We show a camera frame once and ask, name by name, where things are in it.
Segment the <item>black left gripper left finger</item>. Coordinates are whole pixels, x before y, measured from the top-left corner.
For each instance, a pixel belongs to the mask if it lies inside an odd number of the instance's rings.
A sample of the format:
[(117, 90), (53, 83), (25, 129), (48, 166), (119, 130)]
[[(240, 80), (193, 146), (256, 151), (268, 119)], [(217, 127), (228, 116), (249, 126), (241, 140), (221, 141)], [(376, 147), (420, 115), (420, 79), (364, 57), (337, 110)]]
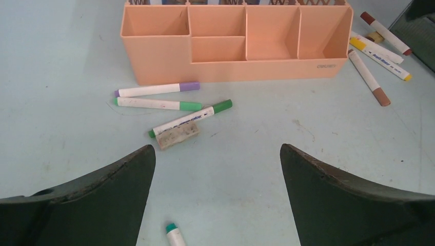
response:
[(1, 199), (1, 245), (136, 245), (155, 165), (146, 145), (72, 181)]

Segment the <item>yellow cap white marker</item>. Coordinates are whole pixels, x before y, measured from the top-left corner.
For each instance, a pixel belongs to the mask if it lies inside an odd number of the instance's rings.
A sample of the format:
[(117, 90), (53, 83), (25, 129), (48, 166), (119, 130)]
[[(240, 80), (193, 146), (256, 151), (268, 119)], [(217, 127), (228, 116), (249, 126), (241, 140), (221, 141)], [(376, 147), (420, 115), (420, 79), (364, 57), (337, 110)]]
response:
[(404, 81), (412, 79), (412, 75), (409, 72), (394, 64), (379, 52), (367, 48), (367, 45), (356, 37), (350, 38), (349, 43), (400, 79)]

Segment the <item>dark red cap marker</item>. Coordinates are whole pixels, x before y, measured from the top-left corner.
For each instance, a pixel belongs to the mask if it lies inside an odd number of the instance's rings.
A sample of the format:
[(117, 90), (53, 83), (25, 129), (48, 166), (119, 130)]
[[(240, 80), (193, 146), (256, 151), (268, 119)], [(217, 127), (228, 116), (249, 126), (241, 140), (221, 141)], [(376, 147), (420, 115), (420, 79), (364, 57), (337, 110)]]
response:
[(371, 27), (373, 27), (378, 34), (380, 34), (385, 40), (387, 40), (393, 47), (395, 47), (400, 53), (409, 56), (412, 51), (411, 49), (401, 41), (397, 36), (395, 36), (391, 31), (389, 31), (384, 25), (372, 17), (369, 13), (363, 12), (360, 17)]

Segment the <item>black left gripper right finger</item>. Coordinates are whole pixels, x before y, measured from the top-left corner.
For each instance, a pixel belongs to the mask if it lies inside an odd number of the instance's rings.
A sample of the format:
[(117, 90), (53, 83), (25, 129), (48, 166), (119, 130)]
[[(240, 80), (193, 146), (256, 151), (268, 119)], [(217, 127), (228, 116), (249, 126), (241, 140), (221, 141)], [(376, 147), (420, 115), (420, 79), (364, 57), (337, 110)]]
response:
[(290, 144), (280, 159), (301, 245), (434, 245), (434, 196), (363, 179)]

